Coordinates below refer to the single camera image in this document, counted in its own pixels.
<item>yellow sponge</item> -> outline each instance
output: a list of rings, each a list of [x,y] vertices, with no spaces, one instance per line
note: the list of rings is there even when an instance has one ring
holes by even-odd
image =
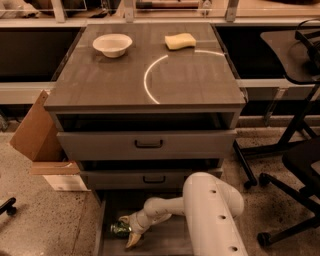
[[[184,47],[196,46],[196,39],[189,33],[174,36],[165,36],[164,40],[170,50],[178,50]]]

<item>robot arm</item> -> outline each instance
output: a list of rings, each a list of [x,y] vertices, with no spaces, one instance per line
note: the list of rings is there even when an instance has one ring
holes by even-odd
[[[185,216],[195,256],[247,255],[233,218],[241,215],[241,194],[220,179],[203,172],[192,174],[183,187],[183,197],[149,198],[144,208],[119,220],[130,225],[126,248],[138,243],[150,226],[172,214]]]

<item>bowl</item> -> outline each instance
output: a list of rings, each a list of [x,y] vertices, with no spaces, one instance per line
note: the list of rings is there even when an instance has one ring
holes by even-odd
[[[122,56],[126,49],[132,44],[132,39],[123,34],[107,34],[93,41],[93,48],[101,51],[109,58]]]

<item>drawer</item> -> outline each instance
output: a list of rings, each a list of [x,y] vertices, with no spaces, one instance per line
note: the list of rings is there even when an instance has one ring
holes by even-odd
[[[182,189],[185,179],[194,171],[189,170],[119,170],[82,171],[81,178],[88,189]],[[213,168],[208,173],[220,177],[221,168]]]
[[[155,132],[60,132],[72,160],[224,158],[235,130]]]
[[[175,198],[177,193],[155,193],[134,190],[106,191],[101,204],[95,256],[163,256],[193,255],[187,222],[183,216],[172,216],[164,223],[152,226],[132,250],[125,249],[127,239],[117,238],[110,227],[119,217],[141,210],[149,197]]]

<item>terrazzo floor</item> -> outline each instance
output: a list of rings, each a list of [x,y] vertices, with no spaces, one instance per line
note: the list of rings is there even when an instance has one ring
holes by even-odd
[[[270,144],[282,132],[283,128],[239,128],[238,142],[242,147]],[[0,215],[0,256],[92,255],[99,215],[92,192],[54,191],[42,176],[29,175],[31,161],[9,145],[13,134],[10,127],[0,133],[0,202],[17,199],[16,215]],[[294,187],[300,185],[283,167],[280,156],[253,159],[250,164],[256,176],[267,172]],[[236,224],[248,255],[319,255],[320,228],[261,248],[257,233],[286,228],[310,213],[273,185],[245,189],[247,178],[234,152],[224,161],[223,169],[222,179],[237,188],[245,201],[244,213]]]

